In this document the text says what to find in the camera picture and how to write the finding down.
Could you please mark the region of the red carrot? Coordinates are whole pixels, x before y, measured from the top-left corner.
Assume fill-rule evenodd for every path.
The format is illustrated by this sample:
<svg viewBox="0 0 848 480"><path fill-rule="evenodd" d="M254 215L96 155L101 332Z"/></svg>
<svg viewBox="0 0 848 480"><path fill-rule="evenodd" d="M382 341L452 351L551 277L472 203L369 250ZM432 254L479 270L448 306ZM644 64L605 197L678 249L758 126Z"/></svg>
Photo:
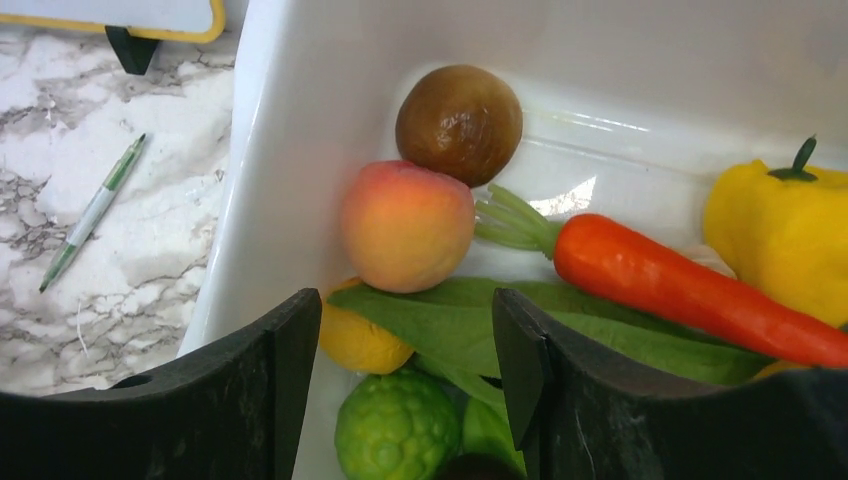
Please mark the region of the red carrot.
<svg viewBox="0 0 848 480"><path fill-rule="evenodd" d="M560 278L589 294L776 359L847 365L846 333L607 216L580 213L557 223L501 186L488 193L475 203L476 236L541 253Z"/></svg>

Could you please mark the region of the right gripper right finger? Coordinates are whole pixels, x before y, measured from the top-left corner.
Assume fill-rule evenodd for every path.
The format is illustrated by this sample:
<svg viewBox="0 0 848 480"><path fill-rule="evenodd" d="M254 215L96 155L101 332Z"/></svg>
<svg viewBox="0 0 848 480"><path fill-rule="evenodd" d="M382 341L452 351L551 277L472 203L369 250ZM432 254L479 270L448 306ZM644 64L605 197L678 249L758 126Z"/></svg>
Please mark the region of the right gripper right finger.
<svg viewBox="0 0 848 480"><path fill-rule="evenodd" d="M496 289L513 441L532 479L843 479L847 374L788 370L738 387L634 361Z"/></svg>

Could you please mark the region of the peach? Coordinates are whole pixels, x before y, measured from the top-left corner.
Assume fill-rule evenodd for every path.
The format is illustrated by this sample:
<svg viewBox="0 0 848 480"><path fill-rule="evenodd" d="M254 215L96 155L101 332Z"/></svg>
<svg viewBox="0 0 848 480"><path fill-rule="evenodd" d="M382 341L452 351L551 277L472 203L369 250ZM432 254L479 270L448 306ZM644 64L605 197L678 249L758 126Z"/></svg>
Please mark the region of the peach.
<svg viewBox="0 0 848 480"><path fill-rule="evenodd" d="M341 242L353 270L391 293L430 289L465 258L474 233L471 190L404 160L361 168L342 200Z"/></svg>

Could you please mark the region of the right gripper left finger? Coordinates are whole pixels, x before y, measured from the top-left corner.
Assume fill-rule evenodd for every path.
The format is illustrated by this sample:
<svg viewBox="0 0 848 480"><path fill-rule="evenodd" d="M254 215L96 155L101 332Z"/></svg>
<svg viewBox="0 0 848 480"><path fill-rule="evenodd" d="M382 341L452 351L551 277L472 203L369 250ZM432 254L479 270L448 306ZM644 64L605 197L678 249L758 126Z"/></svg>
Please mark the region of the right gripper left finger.
<svg viewBox="0 0 848 480"><path fill-rule="evenodd" d="M1 397L5 479L289 479L322 302L253 323L105 390Z"/></svg>

